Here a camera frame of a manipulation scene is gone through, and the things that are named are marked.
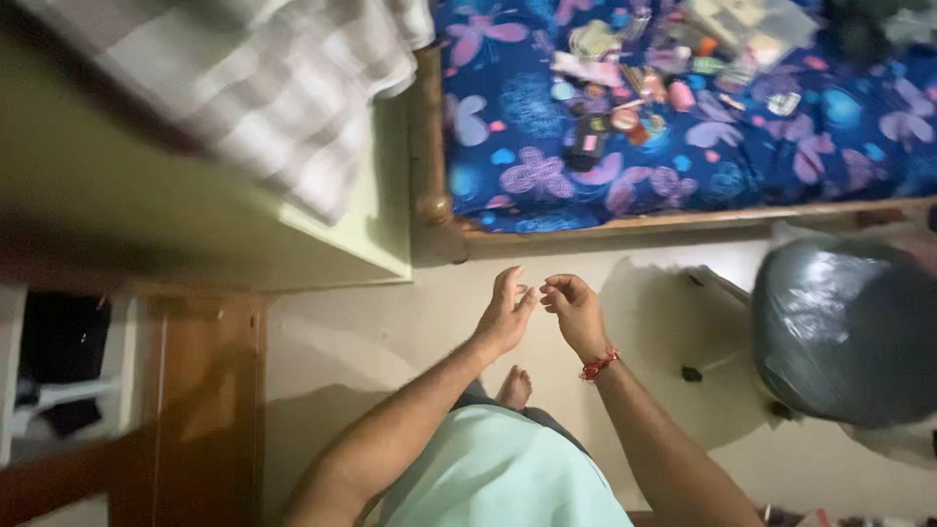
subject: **mint green t-shirt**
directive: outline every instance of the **mint green t-shirt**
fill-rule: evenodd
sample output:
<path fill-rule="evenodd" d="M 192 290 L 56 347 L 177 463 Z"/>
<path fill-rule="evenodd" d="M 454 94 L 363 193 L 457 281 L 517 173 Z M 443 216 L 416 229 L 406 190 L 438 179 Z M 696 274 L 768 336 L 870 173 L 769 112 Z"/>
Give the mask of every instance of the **mint green t-shirt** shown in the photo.
<path fill-rule="evenodd" d="M 631 527 L 599 467 L 566 438 L 488 405 L 449 414 L 384 499 L 379 525 Z"/>

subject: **wrist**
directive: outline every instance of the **wrist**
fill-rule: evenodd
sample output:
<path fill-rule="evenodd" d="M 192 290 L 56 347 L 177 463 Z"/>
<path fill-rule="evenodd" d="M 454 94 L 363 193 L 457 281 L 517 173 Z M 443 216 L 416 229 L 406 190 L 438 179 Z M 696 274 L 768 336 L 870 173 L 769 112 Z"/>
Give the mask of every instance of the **wrist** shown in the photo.
<path fill-rule="evenodd" d="M 596 342 L 590 342 L 578 348 L 573 348 L 573 351 L 576 352 L 576 355 L 579 356 L 579 359 L 583 364 L 589 364 L 597 360 L 602 360 L 608 355 L 610 355 L 615 350 L 615 346 L 612 345 L 612 342 L 608 337 L 602 338 L 602 340 Z"/>
<path fill-rule="evenodd" d="M 479 339 L 472 335 L 460 347 L 459 352 L 478 360 L 484 368 L 498 360 L 501 352 L 497 346 L 494 346 L 485 339 Z"/>

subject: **person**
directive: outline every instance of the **person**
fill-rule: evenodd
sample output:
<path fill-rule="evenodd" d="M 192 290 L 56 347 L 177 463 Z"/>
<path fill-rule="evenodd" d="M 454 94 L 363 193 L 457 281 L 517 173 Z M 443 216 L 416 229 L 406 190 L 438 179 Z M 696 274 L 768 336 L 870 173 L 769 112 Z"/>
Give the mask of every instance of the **person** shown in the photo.
<path fill-rule="evenodd" d="M 514 367 L 497 400 L 477 382 L 527 329 L 537 297 L 535 288 L 517 284 L 521 272 L 498 275 L 465 343 L 326 449 L 293 494 L 289 527 L 351 526 L 383 492 L 380 525 L 631 525 L 582 445 L 546 412 L 526 408 L 526 372 Z M 540 303 L 588 365 L 584 372 L 594 377 L 657 522 L 763 525 L 729 476 L 616 360 L 595 292 L 575 275 L 554 275 L 540 291 Z"/>

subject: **hand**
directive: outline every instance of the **hand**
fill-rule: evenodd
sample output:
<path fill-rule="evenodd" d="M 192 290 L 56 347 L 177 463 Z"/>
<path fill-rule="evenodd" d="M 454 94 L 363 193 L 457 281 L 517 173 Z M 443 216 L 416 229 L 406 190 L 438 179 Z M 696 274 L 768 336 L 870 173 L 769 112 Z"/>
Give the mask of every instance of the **hand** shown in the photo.
<path fill-rule="evenodd" d="M 530 313 L 537 305 L 536 290 L 517 285 L 517 277 L 524 271 L 520 265 L 509 267 L 495 278 L 495 291 L 491 304 L 482 314 L 475 333 L 468 340 L 495 353 L 494 358 L 506 354 L 524 337 Z M 514 303 L 518 294 L 521 301 Z"/>
<path fill-rule="evenodd" d="M 540 291 L 546 294 L 540 303 L 557 314 L 560 333 L 584 364 L 608 355 L 602 304 L 592 288 L 576 275 L 554 275 Z"/>

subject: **white checkered cloth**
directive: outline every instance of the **white checkered cloth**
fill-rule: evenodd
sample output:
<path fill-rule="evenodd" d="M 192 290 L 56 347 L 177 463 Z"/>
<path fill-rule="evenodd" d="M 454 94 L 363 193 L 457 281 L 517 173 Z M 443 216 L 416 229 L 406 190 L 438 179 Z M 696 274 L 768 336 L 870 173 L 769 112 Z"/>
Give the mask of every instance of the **white checkered cloth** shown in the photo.
<path fill-rule="evenodd" d="M 413 80 L 427 0 L 18 0 L 179 128 L 331 223 L 368 104 Z"/>

